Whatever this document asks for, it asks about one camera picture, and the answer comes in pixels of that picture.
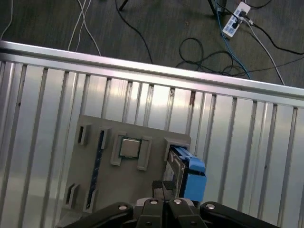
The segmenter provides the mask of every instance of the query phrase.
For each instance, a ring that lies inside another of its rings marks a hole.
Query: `metal grating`
[[[189,134],[204,200],[303,227],[304,90],[8,42],[0,61],[1,228],[54,227],[80,114]]]

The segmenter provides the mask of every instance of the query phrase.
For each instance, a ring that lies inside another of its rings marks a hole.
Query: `hard drive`
[[[174,197],[201,202],[204,197],[207,177],[202,160],[182,147],[171,147],[163,181],[172,181]]]

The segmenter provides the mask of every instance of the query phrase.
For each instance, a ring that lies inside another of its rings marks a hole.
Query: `blue cable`
[[[251,80],[251,77],[250,77],[250,75],[249,75],[247,69],[246,69],[245,66],[241,63],[241,61],[239,61],[238,58],[233,54],[233,52],[232,52],[232,50],[231,50],[231,47],[229,46],[229,44],[227,43],[227,41],[226,41],[226,39],[225,39],[225,37],[224,37],[223,29],[222,29],[222,26],[221,26],[220,20],[219,20],[219,12],[218,12],[218,10],[217,10],[217,8],[218,8],[218,3],[217,3],[217,0],[214,0],[214,1],[215,1],[215,7],[216,7],[216,12],[217,12],[218,22],[219,22],[218,25],[219,25],[220,32],[221,32],[221,34],[222,34],[223,40],[225,41],[226,47],[227,47],[228,51],[230,52],[230,54],[232,55],[232,57],[233,57],[233,58],[242,66],[242,68],[245,70],[245,72],[246,72],[248,78]]]

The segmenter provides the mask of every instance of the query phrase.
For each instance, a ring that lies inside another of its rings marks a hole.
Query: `gray slot holder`
[[[90,124],[86,124],[86,125],[82,125],[80,126],[80,132],[79,132],[79,136],[78,136],[78,143],[82,146],[87,145],[87,141],[89,139],[89,135],[90,135],[90,130],[91,130],[91,125]]]
[[[104,132],[103,142],[101,143],[101,149],[105,149],[108,146],[109,136],[111,135],[110,127],[100,127],[99,131]]]
[[[76,197],[78,194],[78,190],[79,190],[79,184],[71,184],[65,193],[65,204],[64,207],[66,209],[73,209],[76,203]]]
[[[82,146],[78,137],[85,125],[90,125],[90,130],[87,144]],[[140,141],[138,157],[120,156],[123,138]],[[79,188],[73,198],[74,207],[63,206],[61,218],[69,211],[92,213],[118,201],[133,204],[140,198],[150,197],[152,182],[162,179],[170,145],[188,147],[190,142],[188,135],[180,133],[81,115],[67,177],[68,186],[77,183]],[[98,173],[93,174],[96,159],[99,168]],[[92,175],[96,176],[95,191],[89,194]],[[90,196],[90,208],[86,208]]]
[[[114,146],[111,155],[111,164],[120,166],[122,158],[119,156],[120,147],[122,144],[123,137],[127,135],[127,132],[118,132],[114,139]]]
[[[85,195],[85,203],[84,203],[84,207],[83,207],[83,212],[92,213],[92,212],[95,211],[97,194],[98,194],[98,189],[95,189],[95,190],[93,191],[93,193],[92,193],[92,199],[91,199],[90,207],[89,207],[89,208],[86,208],[86,202],[87,202],[87,198],[89,197],[89,191],[86,192],[86,195]]]
[[[142,137],[142,144],[139,150],[139,157],[137,162],[138,170],[147,171],[151,147],[152,147],[152,137],[149,136]]]
[[[168,154],[169,154],[169,150],[170,150],[170,146],[181,146],[186,148],[187,150],[190,149],[190,144],[187,143],[186,141],[180,141],[180,140],[176,140],[176,139],[171,139],[171,138],[165,138],[166,141],[166,150],[165,150],[165,157],[164,157],[164,162],[167,161],[168,159]]]

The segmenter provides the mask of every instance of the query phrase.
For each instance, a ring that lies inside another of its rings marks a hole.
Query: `plug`
[[[243,17],[243,18],[247,18],[247,13],[246,13],[245,11],[241,11],[241,12],[239,13],[239,16],[240,16],[240,17]]]
[[[232,24],[232,28],[236,29],[237,27],[238,27],[238,23],[237,23],[237,22],[234,22],[234,23]]]

